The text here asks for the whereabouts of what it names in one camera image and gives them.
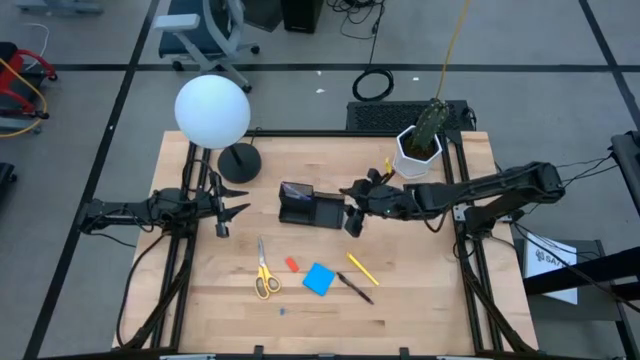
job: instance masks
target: potted plant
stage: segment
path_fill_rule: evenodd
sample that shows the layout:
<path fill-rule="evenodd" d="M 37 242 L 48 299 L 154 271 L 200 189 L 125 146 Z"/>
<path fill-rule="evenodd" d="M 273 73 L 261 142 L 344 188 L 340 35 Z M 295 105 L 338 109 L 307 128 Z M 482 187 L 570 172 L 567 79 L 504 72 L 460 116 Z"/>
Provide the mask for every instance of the potted plant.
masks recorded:
<path fill-rule="evenodd" d="M 424 176 L 431 163 L 442 152 L 437 133 L 449 117 L 449 106 L 433 99 L 415 125 L 409 126 L 396 137 L 396 156 L 393 168 L 405 179 Z"/>

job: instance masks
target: white paper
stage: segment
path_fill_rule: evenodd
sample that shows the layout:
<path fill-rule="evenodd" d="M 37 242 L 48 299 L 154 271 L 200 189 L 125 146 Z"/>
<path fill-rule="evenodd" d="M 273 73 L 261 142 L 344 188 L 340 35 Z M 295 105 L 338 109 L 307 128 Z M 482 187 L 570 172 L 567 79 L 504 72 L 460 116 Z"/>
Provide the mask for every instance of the white paper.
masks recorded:
<path fill-rule="evenodd" d="M 537 245 L 531 241 L 525 243 L 525 271 L 524 277 L 531 277 L 539 274 L 544 274 L 553 270 L 564 267 L 557 259 L 549 254 L 549 252 L 543 250 L 546 249 L 553 254 L 557 255 L 560 259 L 564 260 L 567 264 L 575 265 L 577 255 L 575 254 L 576 248 L 547 239 L 542 236 L 538 236 L 532 233 L 528 233 L 529 239 L 536 242 Z M 560 291 L 554 291 L 544 294 L 545 296 L 558 299 L 564 302 L 568 302 L 573 305 L 578 304 L 578 289 L 566 289 Z"/>

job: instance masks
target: yellow scissors handle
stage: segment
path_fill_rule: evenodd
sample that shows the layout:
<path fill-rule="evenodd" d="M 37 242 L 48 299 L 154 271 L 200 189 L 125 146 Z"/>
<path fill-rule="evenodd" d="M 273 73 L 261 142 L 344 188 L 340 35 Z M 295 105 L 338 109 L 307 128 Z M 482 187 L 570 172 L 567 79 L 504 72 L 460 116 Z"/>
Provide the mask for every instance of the yellow scissors handle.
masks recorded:
<path fill-rule="evenodd" d="M 262 300 L 269 298 L 269 289 L 267 288 L 267 282 L 265 281 L 264 268 L 260 266 L 258 268 L 258 277 L 256 278 L 256 294 Z"/>
<path fill-rule="evenodd" d="M 268 267 L 261 267 L 264 273 L 264 279 L 266 280 L 267 288 L 269 292 L 278 292 L 280 291 L 280 280 L 277 277 L 271 275 Z"/>
<path fill-rule="evenodd" d="M 281 289 L 280 280 L 271 275 L 267 267 L 260 266 L 258 268 L 258 277 L 256 278 L 256 294 L 262 300 L 269 298 L 269 293 L 275 293 Z"/>

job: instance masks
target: wooden tabletop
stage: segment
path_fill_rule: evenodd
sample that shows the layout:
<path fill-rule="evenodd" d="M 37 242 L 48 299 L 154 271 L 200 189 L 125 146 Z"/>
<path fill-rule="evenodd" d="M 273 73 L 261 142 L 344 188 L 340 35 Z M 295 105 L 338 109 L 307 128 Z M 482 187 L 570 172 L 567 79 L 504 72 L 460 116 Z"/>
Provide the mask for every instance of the wooden tabletop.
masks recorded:
<path fill-rule="evenodd" d="M 250 192 L 225 200 L 227 207 L 251 203 L 229 224 L 231 236 L 215 236 L 215 219 L 200 221 L 180 351 L 252 353 L 255 345 L 263 345 L 267 354 L 393 355 L 400 347 L 408 347 L 412 355 L 473 354 L 460 266 L 451 252 L 450 219 L 433 234 L 420 221 L 367 217 L 360 238 L 344 230 L 278 221 L 281 181 L 337 193 L 338 188 L 366 177 L 371 167 L 384 171 L 384 159 L 394 156 L 394 140 L 256 138 L 254 145 L 262 156 L 258 177 L 244 185 L 225 183 L 231 189 Z M 494 173 L 487 134 L 463 133 L 463 140 L 470 177 Z M 165 133 L 152 189 L 179 187 L 187 149 L 180 132 Z M 215 151 L 212 156 L 214 168 L 218 154 Z M 390 184 L 401 186 L 403 181 L 395 176 Z M 441 160 L 418 182 L 433 181 L 444 182 Z M 496 225 L 493 234 L 512 241 L 507 225 Z M 264 241 L 269 269 L 282 282 L 282 291 L 268 300 L 258 299 L 253 288 L 258 235 Z M 136 254 L 157 236 L 143 233 Z M 515 252 L 497 241 L 484 243 L 496 305 L 522 338 L 537 347 Z M 131 338 L 158 301 L 168 245 L 169 240 L 163 240 L 133 276 L 122 321 L 124 339 Z M 358 258 L 380 286 L 374 286 L 346 258 L 346 252 Z M 292 273 L 285 264 L 288 256 L 300 266 L 299 273 Z M 375 305 L 337 278 L 324 297 L 307 289 L 302 281 L 314 262 L 343 272 Z M 479 313 L 485 348 L 490 348 L 482 306 Z M 172 316 L 173 309 L 168 314 L 164 344 L 168 344 Z"/>

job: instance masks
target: electrical wire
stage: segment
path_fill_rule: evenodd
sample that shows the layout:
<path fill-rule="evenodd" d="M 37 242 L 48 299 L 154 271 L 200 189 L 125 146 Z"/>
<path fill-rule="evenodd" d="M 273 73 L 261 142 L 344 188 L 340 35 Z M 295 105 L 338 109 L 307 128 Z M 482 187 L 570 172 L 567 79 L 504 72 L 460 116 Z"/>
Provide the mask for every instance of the electrical wire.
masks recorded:
<path fill-rule="evenodd" d="M 49 31 L 49 28 L 46 27 L 45 25 L 38 24 L 38 23 L 24 23 L 22 25 L 39 27 L 44 29 L 47 32 L 46 35 L 44 36 L 44 45 L 42 46 L 42 50 L 40 51 L 40 57 L 43 57 L 44 52 L 47 50 L 47 45 L 49 44 L 49 34 L 51 33 Z M 36 66 L 37 63 L 38 63 L 38 59 L 33 59 L 33 62 L 29 66 L 27 66 L 27 68 L 24 69 L 24 71 L 31 70 L 34 66 Z"/>
<path fill-rule="evenodd" d="M 107 234 L 103 234 L 103 233 L 91 233 L 91 234 L 86 234 L 86 235 L 88 235 L 88 236 L 102 236 L 102 237 L 106 237 L 107 239 L 113 240 L 113 241 L 117 242 L 120 245 L 124 245 L 124 246 L 131 247 L 131 248 L 134 248 L 134 249 L 136 247 L 135 245 L 127 244 L 126 242 L 118 240 L 118 239 L 116 239 L 115 237 L 113 237 L 111 235 L 107 235 Z"/>
<path fill-rule="evenodd" d="M 206 167 L 207 173 L 205 174 L 205 176 L 208 176 L 208 175 L 210 175 L 210 174 L 215 172 L 215 171 L 213 171 L 213 168 L 211 167 L 211 165 L 209 165 L 209 163 L 207 163 L 207 162 L 205 162 L 203 160 L 193 159 L 193 160 L 187 161 L 184 164 L 184 167 L 182 168 L 182 185 L 184 185 L 184 187 L 187 189 L 187 191 L 191 191 L 191 192 L 196 192 L 198 190 L 198 189 L 189 188 L 189 184 L 188 184 L 188 181 L 187 181 L 187 167 L 189 165 L 191 165 L 191 164 L 194 164 L 194 163 L 199 163 L 199 164 L 202 164 L 202 165 L 204 165 Z M 209 181 L 209 189 L 207 189 L 206 193 L 210 193 L 211 190 L 213 190 L 213 181 Z M 189 201 L 183 201 L 183 202 L 175 201 L 175 203 L 176 204 L 183 204 L 183 203 L 191 203 L 191 202 L 194 202 L 194 201 L 197 201 L 197 199 L 193 199 L 193 200 L 189 200 Z"/>
<path fill-rule="evenodd" d="M 440 83 L 438 84 L 438 91 L 436 91 L 436 99 L 440 99 L 440 91 L 442 90 L 442 84 L 444 83 L 444 77 L 447 72 L 447 65 L 449 64 L 449 60 L 451 60 L 451 53 L 453 51 L 453 44 L 455 44 L 458 39 L 458 34 L 460 33 L 460 29 L 462 28 L 462 23 L 464 23 L 465 17 L 467 17 L 467 11 L 469 10 L 469 5 L 471 4 L 471 0 L 465 0 L 464 7 L 462 8 L 462 13 L 458 17 L 458 23 L 456 24 L 456 29 L 453 32 L 453 36 L 451 37 L 451 41 L 449 42 L 449 48 L 447 49 L 447 57 L 444 60 L 444 64 L 442 65 L 442 73 L 440 74 Z"/>
<path fill-rule="evenodd" d="M 347 24 L 347 21 L 353 25 L 360 25 L 362 23 L 364 23 L 369 16 L 371 15 L 371 13 L 373 12 L 373 9 L 376 6 L 382 5 L 382 3 L 384 3 L 384 1 L 381 2 L 376 2 L 374 0 L 366 0 L 366 1 L 359 1 L 359 0 L 336 0 L 333 3 L 329 2 L 329 0 L 326 0 L 326 4 L 327 6 L 329 6 L 334 12 L 337 13 L 346 13 L 344 20 L 342 20 L 342 24 L 340 25 L 340 34 L 342 36 L 351 38 L 351 39 L 356 39 L 356 40 L 369 40 L 372 39 L 374 34 L 375 34 L 375 29 L 376 29 L 376 25 L 374 25 L 374 27 L 372 28 L 372 32 L 371 35 L 369 36 L 357 36 L 357 35 L 351 35 L 348 34 L 344 31 L 344 26 Z M 360 13 L 360 11 L 365 8 L 368 7 L 369 11 L 367 12 L 367 14 L 361 19 L 361 20 L 354 20 L 352 18 L 353 15 Z"/>
<path fill-rule="evenodd" d="M 358 101 L 380 101 L 384 98 L 386 98 L 387 96 L 389 96 L 391 94 L 391 92 L 393 92 L 393 88 L 395 86 L 394 80 L 393 80 L 393 73 L 390 70 L 387 69 L 382 69 L 382 68 L 371 68 L 371 64 L 373 63 L 373 55 L 376 51 L 376 42 L 378 41 L 378 32 L 380 31 L 380 19 L 382 19 L 382 15 L 385 12 L 385 6 L 384 6 L 384 2 L 386 0 L 381 1 L 380 3 L 374 3 L 373 6 L 375 5 L 380 5 L 380 14 L 378 15 L 378 19 L 376 19 L 375 24 L 373 25 L 372 31 L 373 31 L 373 45 L 371 46 L 371 54 L 369 55 L 369 62 L 367 63 L 367 67 L 364 69 L 364 71 L 362 72 L 362 74 L 360 74 L 360 76 L 358 76 L 356 78 L 356 80 L 353 82 L 353 85 L 351 86 L 351 92 L 353 94 L 353 97 L 355 97 Z M 376 95 L 376 96 L 371 96 L 371 97 L 364 97 L 362 95 L 360 95 L 360 92 L 358 90 L 358 85 L 360 85 L 360 81 L 362 81 L 365 77 L 372 75 L 372 74 L 378 74 L 378 75 L 382 75 L 384 77 L 387 78 L 387 88 L 380 94 Z"/>
<path fill-rule="evenodd" d="M 454 243 L 454 244 L 453 244 L 453 256 L 454 256 L 456 259 L 458 259 L 458 260 L 467 260 L 467 259 L 469 259 L 469 258 L 471 257 L 471 255 L 473 255 L 473 254 L 476 252 L 476 249 L 477 249 L 477 243 L 478 243 L 479 241 L 483 241 L 483 240 L 485 240 L 485 239 L 491 239 L 491 240 L 496 240 L 496 241 L 498 241 L 498 242 L 502 242 L 502 243 L 504 243 L 504 244 L 506 244 L 506 245 L 509 245 L 511 248 L 513 248 L 513 251 L 517 251 L 517 250 L 516 250 L 515 245 L 513 245 L 513 244 L 512 244 L 512 243 L 510 243 L 510 242 L 508 242 L 507 240 L 497 238 L 497 237 L 495 237 L 495 236 L 493 236 L 493 235 L 489 235 L 489 236 L 485 237 L 484 239 L 475 239 L 475 238 L 472 238 L 472 237 L 471 237 L 471 235 L 467 235 L 467 236 L 469 237 L 469 239 L 468 239 L 468 240 L 470 240 L 470 241 L 471 241 L 471 243 L 473 244 L 473 248 L 471 249 L 471 252 L 469 252 L 469 253 L 467 254 L 467 256 L 465 256 L 465 257 L 461 257 L 461 256 L 456 252 L 456 248 L 457 248 L 457 246 L 456 246 L 456 245 L 457 245 L 457 243 Z"/>
<path fill-rule="evenodd" d="M 525 229 L 526 231 L 531 233 L 531 231 L 529 231 L 526 227 L 524 227 L 522 225 L 520 225 L 520 227 L 522 227 L 523 229 Z M 530 243 L 534 244 L 535 246 L 539 247 L 540 249 L 546 251 L 549 255 L 551 255 L 553 258 L 558 260 L 562 265 L 564 265 L 564 267 L 566 267 L 569 271 L 574 273 L 576 276 L 582 278 L 583 280 L 585 280 L 589 284 L 595 286 L 598 290 L 600 290 L 600 291 L 604 292 L 605 294 L 611 296 L 614 300 L 627 305 L 633 311 L 640 313 L 640 308 L 639 307 L 633 305 L 630 301 L 628 301 L 626 299 L 623 299 L 622 297 L 616 295 L 615 293 L 613 293 L 611 290 L 607 289 L 606 287 L 598 284 L 590 276 L 588 276 L 587 274 L 583 273 L 582 271 L 574 268 L 572 265 L 570 265 L 569 263 L 564 261 L 562 258 L 560 258 L 558 255 L 554 254 L 549 249 L 547 249 L 547 248 L 545 248 L 543 246 L 540 246 L 540 244 L 536 243 L 535 241 L 531 240 L 528 236 L 523 234 L 522 231 L 519 229 L 519 227 L 516 226 L 516 230 L 520 233 L 520 235 L 522 235 L 523 238 L 525 238 L 527 241 L 529 241 Z"/>
<path fill-rule="evenodd" d="M 420 216 L 422 217 L 422 221 L 424 221 L 424 224 L 427 225 L 427 228 L 429 228 L 429 230 L 431 230 L 432 233 L 437 233 L 440 231 L 440 229 L 442 229 L 442 225 L 444 224 L 444 219 L 447 218 L 447 213 L 451 210 L 452 206 L 449 205 L 443 212 L 442 215 L 440 217 L 440 223 L 438 224 L 438 227 L 434 228 L 433 226 L 431 226 L 431 224 L 428 221 L 427 218 L 427 214 L 424 213 L 424 211 L 422 210 L 422 208 L 420 207 L 420 204 L 418 204 L 418 202 L 416 201 L 416 199 L 410 194 L 410 193 L 405 193 L 407 194 L 407 197 L 409 197 L 411 199 L 411 201 L 413 201 L 413 204 L 415 205 L 415 207 L 418 209 L 418 212 L 420 213 Z"/>
<path fill-rule="evenodd" d="M 578 162 L 574 162 L 574 163 L 571 163 L 571 164 L 555 165 L 555 167 L 557 169 L 560 169 L 560 168 L 563 168 L 563 167 L 571 167 L 571 166 L 574 166 L 574 165 L 589 165 L 591 163 L 594 163 L 594 162 L 600 161 L 600 160 L 604 160 L 604 159 L 607 159 L 607 158 L 597 158 L 597 159 L 587 160 L 587 161 L 578 161 Z"/>
<path fill-rule="evenodd" d="M 7 64 L 3 59 L 0 59 L 0 64 L 4 65 L 4 67 L 7 68 L 7 70 L 9 70 L 9 72 L 11 72 L 15 77 L 18 78 L 18 80 L 22 81 L 25 85 L 27 85 L 28 88 L 30 88 L 33 92 L 36 93 L 36 95 L 38 95 L 38 97 L 42 101 L 42 112 L 46 114 L 48 106 L 47 106 L 47 100 L 45 100 L 44 95 L 42 95 L 42 93 L 38 89 L 36 89 L 35 86 L 31 85 L 30 82 L 25 80 L 22 76 L 20 76 L 20 74 L 18 74 L 15 70 L 13 70 L 13 68 L 11 66 L 9 66 L 9 64 Z M 35 120 L 33 122 L 33 124 L 31 124 L 30 126 L 24 128 L 22 130 L 18 130 L 16 132 L 13 132 L 13 133 L 10 133 L 10 134 L 0 134 L 0 139 L 12 138 L 12 137 L 16 137 L 18 135 L 22 135 L 24 133 L 27 133 L 27 132 L 35 129 L 36 127 L 38 127 L 38 125 L 40 125 L 41 122 L 42 122 L 42 119 L 41 118 L 37 118 L 37 120 Z"/>
<path fill-rule="evenodd" d="M 588 175 L 577 176 L 574 180 L 580 180 L 580 179 L 585 179 L 585 178 L 588 178 L 588 177 L 591 177 L 591 176 L 594 176 L 594 175 L 599 175 L 599 174 L 602 174 L 603 172 L 607 172 L 607 171 L 609 171 L 611 169 L 615 169 L 617 167 L 618 167 L 618 165 L 616 164 L 616 165 L 610 166 L 610 167 L 608 167 L 608 168 L 606 168 L 604 170 L 596 171 L 596 172 L 588 174 Z"/>
<path fill-rule="evenodd" d="M 263 129 L 260 126 L 256 126 L 255 128 L 253 128 L 253 135 L 251 136 L 251 142 L 249 143 L 249 145 L 253 145 L 253 140 L 256 139 L 256 136 L 258 135 L 258 131 L 262 131 Z"/>
<path fill-rule="evenodd" d="M 607 169 L 604 169 L 604 170 L 601 170 L 601 171 L 597 171 L 597 172 L 592 173 L 592 174 L 587 174 L 588 172 L 593 171 L 596 168 L 598 168 L 598 166 L 600 166 L 603 162 L 607 161 L 607 159 L 611 158 L 611 156 L 612 155 L 609 155 L 609 156 L 604 157 L 604 158 L 598 158 L 598 159 L 589 160 L 589 161 L 582 161 L 582 162 L 577 162 L 577 163 L 572 163 L 572 164 L 561 165 L 561 166 L 564 166 L 564 167 L 569 167 L 569 166 L 573 166 L 573 165 L 590 164 L 590 163 L 593 163 L 593 162 L 596 162 L 596 161 L 598 162 L 597 164 L 595 164 L 594 166 L 590 167 L 589 169 L 581 172 L 580 174 L 578 174 L 578 175 L 576 175 L 576 176 L 574 176 L 574 177 L 572 177 L 570 179 L 562 180 L 563 183 L 566 182 L 566 184 L 563 185 L 563 188 L 566 189 L 567 186 L 571 185 L 571 183 L 573 183 L 575 180 L 584 179 L 584 178 L 587 178 L 587 177 L 593 176 L 593 175 L 598 175 L 598 174 L 601 174 L 601 173 L 603 173 L 605 171 L 608 171 L 608 170 L 611 170 L 611 169 L 617 167 L 617 165 L 615 165 L 615 166 L 609 167 Z M 531 210 L 529 210 L 528 212 L 525 213 L 525 215 L 530 215 L 540 205 L 542 205 L 542 204 L 541 203 L 535 204 L 531 208 Z"/>
<path fill-rule="evenodd" d="M 598 168 L 598 166 L 600 166 L 603 162 L 605 162 L 605 161 L 607 161 L 609 158 L 611 158 L 611 156 L 612 156 L 612 155 L 609 155 L 609 156 L 607 156 L 606 158 L 604 158 L 604 159 L 602 159 L 602 160 L 598 161 L 598 163 L 597 163 L 597 164 L 595 164 L 594 166 L 590 167 L 589 169 L 587 169 L 587 170 L 585 170 L 585 171 L 581 172 L 580 174 L 578 174 L 578 175 L 574 176 L 573 178 L 571 178 L 571 179 L 567 179 L 567 180 L 563 180 L 562 182 L 567 182 L 567 183 L 564 185 L 564 188 L 566 189 L 566 188 L 567 188 L 567 186 L 571 185 L 571 183 L 572 183 L 572 182 L 574 182 L 574 181 L 578 180 L 581 176 L 583 176 L 583 175 L 587 174 L 588 172 L 590 172 L 590 171 L 595 170 L 596 168 Z"/>
<path fill-rule="evenodd" d="M 527 231 L 527 232 L 528 232 L 528 233 L 530 233 L 531 235 L 535 236 L 538 240 L 540 240 L 540 241 L 542 241 L 543 243 L 545 243 L 545 245 L 547 245 L 547 246 L 549 246 L 549 247 L 552 247 L 552 248 L 554 248 L 554 249 L 556 249 L 556 250 L 559 250 L 559 251 L 562 251 L 562 252 L 566 252 L 566 253 L 568 253 L 568 254 L 576 255 L 576 256 L 579 256 L 579 257 L 581 257 L 581 258 L 583 258 L 583 259 L 586 259 L 586 260 L 593 260 L 594 258 L 596 258 L 596 259 L 597 259 L 597 258 L 599 258 L 599 257 L 600 257 L 600 255 L 599 255 L 599 254 L 597 254 L 597 253 L 595 253 L 595 252 L 593 252 L 593 251 L 576 251 L 576 252 L 573 252 L 573 251 L 569 251 L 569 250 L 567 250 L 567 249 L 563 249 L 563 248 L 559 247 L 558 245 L 554 244 L 552 241 L 549 241 L 548 239 L 546 239 L 546 238 L 544 238 L 544 237 L 542 237 L 542 236 L 540 236 L 540 235 L 538 235 L 538 234 L 536 234 L 536 233 L 533 233 L 533 232 L 529 231 L 528 229 L 526 229 L 524 226 L 520 225 L 520 224 L 519 224 L 519 223 L 517 223 L 517 222 L 514 222 L 514 223 L 513 223 L 513 225 L 514 225 L 515 227 L 518 227 L 518 226 L 519 226 L 519 227 L 521 227 L 522 229 L 524 229 L 525 231 Z M 586 257 L 584 254 L 590 254 L 590 255 L 593 255 L 593 256 L 594 256 L 594 258 Z"/>
<path fill-rule="evenodd" d="M 124 314 L 124 308 L 125 308 L 125 305 L 127 304 L 127 296 L 129 296 L 129 285 L 131 284 L 133 273 L 138 267 L 138 264 L 140 264 L 140 261 L 142 260 L 142 258 L 145 255 L 147 255 L 149 251 L 151 251 L 156 245 L 158 245 L 158 243 L 160 243 L 160 241 L 164 239 L 166 236 L 167 236 L 166 233 L 162 233 L 162 235 L 160 235 L 159 238 L 157 238 L 153 243 L 151 243 L 151 245 L 149 245 L 149 247 L 147 247 L 142 253 L 140 253 L 140 256 L 138 256 L 138 258 L 133 262 L 133 266 L 131 266 L 131 270 L 129 270 L 129 275 L 127 276 L 127 281 L 124 285 L 124 294 L 122 295 L 122 303 L 120 303 L 120 311 L 118 312 L 118 321 L 116 323 L 116 340 L 118 341 L 118 345 L 120 345 L 120 347 L 124 346 L 124 342 L 122 341 L 122 334 L 120 333 L 120 326 L 122 323 L 122 315 Z"/>

